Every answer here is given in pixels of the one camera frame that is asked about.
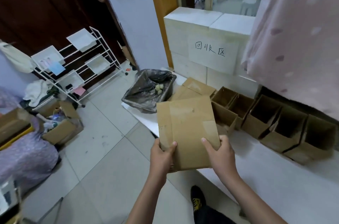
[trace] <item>handwritten sign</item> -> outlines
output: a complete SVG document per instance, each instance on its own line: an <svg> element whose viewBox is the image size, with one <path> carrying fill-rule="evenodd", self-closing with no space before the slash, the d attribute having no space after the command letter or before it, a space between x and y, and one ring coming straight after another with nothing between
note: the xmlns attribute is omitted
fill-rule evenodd
<svg viewBox="0 0 339 224"><path fill-rule="evenodd" d="M189 59L219 72L233 75L239 42L207 34L189 34Z"/></svg>

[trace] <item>white countertop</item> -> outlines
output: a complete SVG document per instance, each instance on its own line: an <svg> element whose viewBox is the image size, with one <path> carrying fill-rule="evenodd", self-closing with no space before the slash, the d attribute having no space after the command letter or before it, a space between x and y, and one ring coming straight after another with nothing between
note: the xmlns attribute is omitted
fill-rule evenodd
<svg viewBox="0 0 339 224"><path fill-rule="evenodd" d="M176 74L176 88L185 77ZM122 106L159 136L157 114L142 114ZM240 176L289 224L339 223L339 153L305 167L275 153L243 131L230 137ZM199 169L203 176L231 197L213 169Z"/></svg>

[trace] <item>yellow shoelace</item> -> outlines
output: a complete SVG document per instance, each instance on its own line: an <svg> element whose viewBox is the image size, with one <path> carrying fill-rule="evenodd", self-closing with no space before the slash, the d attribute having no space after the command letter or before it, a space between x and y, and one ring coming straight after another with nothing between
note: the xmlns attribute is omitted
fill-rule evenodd
<svg viewBox="0 0 339 224"><path fill-rule="evenodd" d="M199 198L193 198L193 203L194 203L194 210L193 212L199 210L201 208L201 202Z"/></svg>

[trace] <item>black pants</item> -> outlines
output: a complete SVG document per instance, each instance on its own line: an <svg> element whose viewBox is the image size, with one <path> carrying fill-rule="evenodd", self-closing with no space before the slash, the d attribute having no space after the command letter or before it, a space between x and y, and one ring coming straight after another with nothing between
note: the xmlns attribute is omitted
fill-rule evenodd
<svg viewBox="0 0 339 224"><path fill-rule="evenodd" d="M212 209L210 206L203 206L194 214L195 224L235 224L224 214Z"/></svg>

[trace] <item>pink curtain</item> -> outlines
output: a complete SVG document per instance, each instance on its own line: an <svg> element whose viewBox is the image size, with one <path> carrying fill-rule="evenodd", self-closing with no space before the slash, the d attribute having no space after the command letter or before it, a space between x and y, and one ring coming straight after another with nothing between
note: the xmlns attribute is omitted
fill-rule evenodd
<svg viewBox="0 0 339 224"><path fill-rule="evenodd" d="M265 87L339 120L339 0L262 0L242 64Z"/></svg>

